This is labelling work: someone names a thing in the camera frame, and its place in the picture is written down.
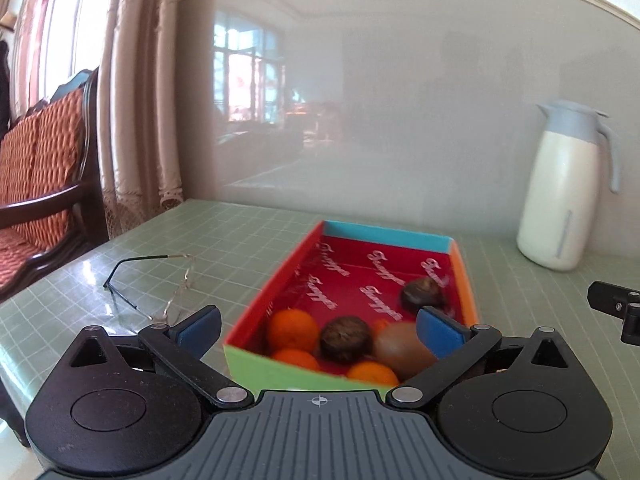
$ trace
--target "orange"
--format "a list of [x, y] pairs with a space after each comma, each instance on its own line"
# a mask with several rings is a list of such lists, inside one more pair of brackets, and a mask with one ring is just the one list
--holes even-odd
[[289, 365], [299, 366], [301, 368], [307, 368], [308, 370], [320, 371], [320, 365], [316, 358], [309, 352], [303, 350], [296, 350], [295, 348], [283, 348], [271, 355], [271, 359], [287, 363]]
[[388, 384], [388, 386], [398, 386], [400, 384], [391, 368], [373, 361], [364, 361], [353, 365], [349, 368], [347, 377], [365, 383]]
[[378, 337], [378, 334], [382, 332], [387, 326], [389, 322], [386, 319], [377, 319], [373, 323], [371, 323], [371, 335], [373, 339]]
[[267, 342], [272, 351], [295, 348], [313, 352], [319, 337], [316, 321], [297, 308], [276, 312], [267, 325]]

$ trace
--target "screw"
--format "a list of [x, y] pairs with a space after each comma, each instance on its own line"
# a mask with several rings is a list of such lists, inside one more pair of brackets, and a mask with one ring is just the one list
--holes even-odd
[[216, 397], [220, 402], [241, 402], [247, 398], [249, 394], [244, 388], [238, 386], [227, 386], [226, 388], [220, 388], [216, 393]]
[[391, 392], [391, 396], [398, 402], [418, 402], [422, 392], [412, 386], [400, 386]]

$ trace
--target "thermos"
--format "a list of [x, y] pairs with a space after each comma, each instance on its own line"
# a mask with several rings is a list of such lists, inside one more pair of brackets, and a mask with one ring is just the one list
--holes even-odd
[[609, 145], [610, 183], [620, 191], [620, 159], [607, 117], [571, 101], [540, 105], [545, 131], [531, 172], [520, 220], [518, 248], [554, 270], [572, 270], [587, 244], [600, 189], [600, 136]]

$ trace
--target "wooden chair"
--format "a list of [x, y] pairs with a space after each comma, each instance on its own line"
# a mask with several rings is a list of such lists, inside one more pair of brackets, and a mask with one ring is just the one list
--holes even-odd
[[0, 144], [0, 302], [108, 240], [97, 75], [59, 87]]

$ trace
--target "box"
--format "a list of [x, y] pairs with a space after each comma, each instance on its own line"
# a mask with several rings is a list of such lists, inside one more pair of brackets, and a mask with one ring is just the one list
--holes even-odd
[[260, 390], [362, 390], [389, 387], [341, 376], [348, 365], [325, 360], [313, 372], [267, 357], [266, 324], [285, 308], [307, 311], [323, 327], [339, 316], [371, 323], [415, 321], [400, 305], [402, 286], [429, 275], [442, 287], [446, 313], [460, 323], [478, 322], [465, 266], [449, 237], [325, 221], [296, 247], [247, 307], [224, 343], [233, 380], [257, 395]]

